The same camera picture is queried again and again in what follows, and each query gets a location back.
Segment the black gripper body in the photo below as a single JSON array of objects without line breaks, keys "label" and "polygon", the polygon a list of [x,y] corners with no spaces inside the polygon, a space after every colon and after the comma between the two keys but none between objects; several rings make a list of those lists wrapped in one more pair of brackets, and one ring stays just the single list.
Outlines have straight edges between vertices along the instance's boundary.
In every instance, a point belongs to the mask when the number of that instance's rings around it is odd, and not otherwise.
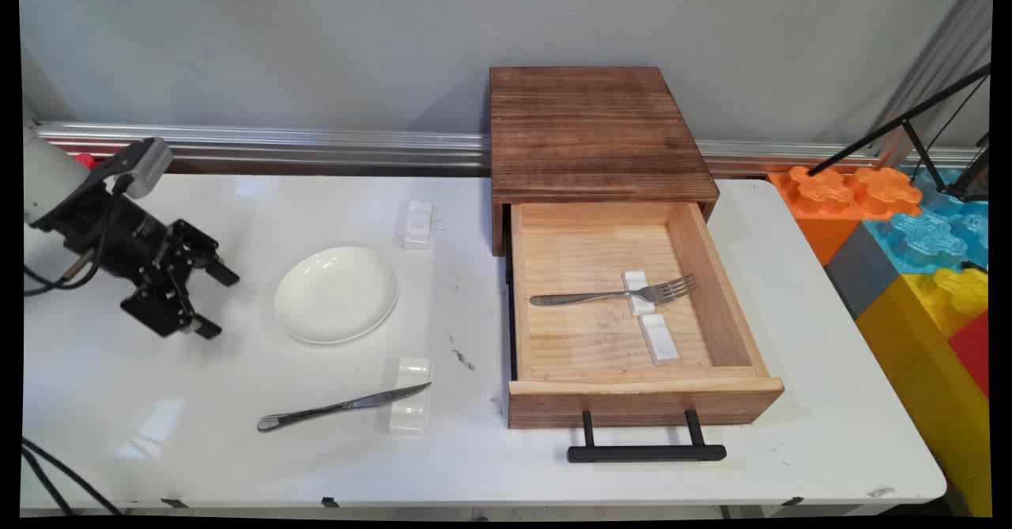
[{"label": "black gripper body", "polygon": [[176,266],[172,226],[145,212],[126,196],[133,175],[86,173],[66,196],[30,200],[30,227],[62,236],[78,255],[57,283],[89,283],[103,270],[133,283],[171,283]]}]

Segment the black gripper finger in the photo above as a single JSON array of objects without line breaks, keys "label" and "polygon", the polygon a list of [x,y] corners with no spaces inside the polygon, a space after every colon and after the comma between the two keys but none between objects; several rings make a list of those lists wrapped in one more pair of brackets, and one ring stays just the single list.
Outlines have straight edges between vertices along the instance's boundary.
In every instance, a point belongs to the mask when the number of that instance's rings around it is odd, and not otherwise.
[{"label": "black gripper finger", "polygon": [[225,287],[239,283],[240,276],[232,272],[217,254],[218,242],[209,234],[197,229],[184,219],[175,221],[168,227],[175,248],[188,266],[204,270],[214,281]]},{"label": "black gripper finger", "polygon": [[216,338],[223,328],[193,307],[187,290],[190,276],[190,270],[166,270],[155,273],[153,279],[142,279],[120,308],[159,337],[187,332]]}]

